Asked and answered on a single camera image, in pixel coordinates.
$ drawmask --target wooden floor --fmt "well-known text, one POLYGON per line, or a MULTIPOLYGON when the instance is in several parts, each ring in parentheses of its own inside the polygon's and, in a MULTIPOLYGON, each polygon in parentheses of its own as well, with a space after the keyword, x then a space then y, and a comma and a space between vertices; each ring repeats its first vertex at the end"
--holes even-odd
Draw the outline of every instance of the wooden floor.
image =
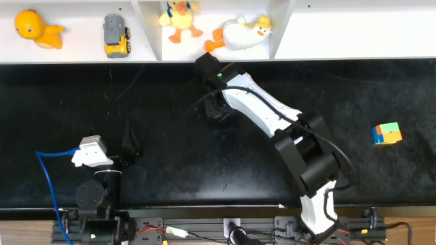
MULTIPOLYGON (((386 218, 387 224, 399 221, 405 221, 411 225, 413 244, 436 244, 436 217, 386 218)), ((0 245, 48 245, 50 244, 51 229, 52 221, 0 221, 0 245)), ((388 241, 385 244, 406 245, 407 228, 400 226, 389 230, 388 241)), ((177 243, 177 245, 188 245, 188 243, 177 243)))

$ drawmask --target white plush duck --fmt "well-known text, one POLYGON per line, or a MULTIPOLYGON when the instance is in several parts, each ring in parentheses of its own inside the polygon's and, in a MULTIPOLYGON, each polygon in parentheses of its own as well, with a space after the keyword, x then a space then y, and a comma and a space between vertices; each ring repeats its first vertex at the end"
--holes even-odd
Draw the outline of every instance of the white plush duck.
POLYGON ((213 31, 213 39, 206 41, 204 48, 212 52, 216 48, 226 47, 229 50, 244 50, 262 43, 269 37, 273 26, 270 18, 260 16, 255 24, 246 24, 245 19, 229 20, 224 23, 223 28, 213 31))

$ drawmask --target yellow and gray toy truck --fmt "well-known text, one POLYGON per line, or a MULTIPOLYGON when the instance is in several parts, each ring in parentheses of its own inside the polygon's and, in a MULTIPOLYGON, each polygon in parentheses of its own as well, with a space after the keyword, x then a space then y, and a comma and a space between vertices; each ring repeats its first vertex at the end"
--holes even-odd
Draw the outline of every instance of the yellow and gray toy truck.
POLYGON ((125 26, 124 19, 116 14, 104 17, 104 50, 108 58, 124 58, 131 51, 130 30, 125 26))

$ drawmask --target stuffed animal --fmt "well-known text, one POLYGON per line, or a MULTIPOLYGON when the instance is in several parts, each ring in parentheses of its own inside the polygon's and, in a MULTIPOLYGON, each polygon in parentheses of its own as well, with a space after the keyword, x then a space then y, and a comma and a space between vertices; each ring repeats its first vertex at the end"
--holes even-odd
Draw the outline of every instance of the stuffed animal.
POLYGON ((248 49, 265 41, 272 29, 270 18, 267 16, 260 16, 254 24, 246 24, 245 19, 240 17, 238 20, 227 21, 223 28, 215 29, 213 39, 216 42, 208 40, 204 48, 207 52, 224 46, 229 50, 248 49))
POLYGON ((200 6, 193 1, 168 1, 167 11, 159 19, 161 26, 172 25, 176 33, 169 37, 170 41, 179 44, 183 30, 189 29, 193 37, 203 35, 203 31, 197 30, 193 25, 193 11, 200 11, 200 6))
POLYGON ((15 28, 19 36, 32 39, 41 48, 62 48, 59 33, 63 27, 47 25, 35 10, 25 10, 15 18, 15 28))

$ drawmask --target black mat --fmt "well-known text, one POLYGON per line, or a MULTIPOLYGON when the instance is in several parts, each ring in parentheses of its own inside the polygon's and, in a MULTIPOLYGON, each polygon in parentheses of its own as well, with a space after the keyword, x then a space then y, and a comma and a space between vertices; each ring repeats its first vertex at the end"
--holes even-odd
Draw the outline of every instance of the black mat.
MULTIPOLYGON (((33 151, 69 150, 90 133, 115 151, 127 120, 144 157, 123 172, 123 208, 300 205, 274 168, 267 137, 250 120, 233 112, 213 124, 200 110, 184 114, 202 96, 199 84, 185 84, 192 64, 146 65, 138 83, 114 100, 141 66, 0 66, 0 208, 52 207, 33 151)), ((324 115, 358 175, 353 189, 335 193, 337 204, 436 204, 434 60, 243 66, 278 100, 324 115), (399 123, 404 140, 374 146, 372 127, 390 122, 399 123)), ((60 206, 75 206, 76 188, 93 170, 75 168, 70 158, 45 162, 60 206)))

